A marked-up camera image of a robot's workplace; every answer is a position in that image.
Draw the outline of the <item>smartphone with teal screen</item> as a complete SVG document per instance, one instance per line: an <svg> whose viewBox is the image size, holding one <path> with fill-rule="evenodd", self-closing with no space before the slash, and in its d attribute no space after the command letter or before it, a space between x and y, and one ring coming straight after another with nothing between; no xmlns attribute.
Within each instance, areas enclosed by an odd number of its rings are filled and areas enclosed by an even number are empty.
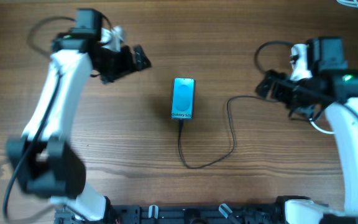
<svg viewBox="0 0 358 224"><path fill-rule="evenodd" d="M175 78L172 91L172 119L192 119L195 97L193 78Z"/></svg>

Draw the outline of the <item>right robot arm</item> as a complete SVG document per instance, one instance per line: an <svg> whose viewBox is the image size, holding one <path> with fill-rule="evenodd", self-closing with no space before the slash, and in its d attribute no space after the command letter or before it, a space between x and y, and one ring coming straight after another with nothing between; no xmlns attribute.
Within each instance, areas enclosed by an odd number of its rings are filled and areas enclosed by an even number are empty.
<svg viewBox="0 0 358 224"><path fill-rule="evenodd" d="M305 197L281 197L283 223L358 223L358 70L350 69L340 37L290 44L291 74L255 66L263 74L262 98L283 103L310 121L325 115L336 140L344 179L344 208L331 209Z"/></svg>

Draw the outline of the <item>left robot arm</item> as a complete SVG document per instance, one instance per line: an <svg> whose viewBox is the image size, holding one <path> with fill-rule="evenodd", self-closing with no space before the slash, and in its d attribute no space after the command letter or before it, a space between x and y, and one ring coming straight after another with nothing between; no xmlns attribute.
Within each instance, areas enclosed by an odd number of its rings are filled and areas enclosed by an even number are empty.
<svg viewBox="0 0 358 224"><path fill-rule="evenodd" d="M110 199L86 182L86 168L70 146L71 128L81 92L90 77L112 83L151 67L143 48L124 43L119 26L95 9L76 12L74 26L51 43L48 75L40 100L22 136L7 140L14 184L27 195L67 208L78 223L117 223Z"/></svg>

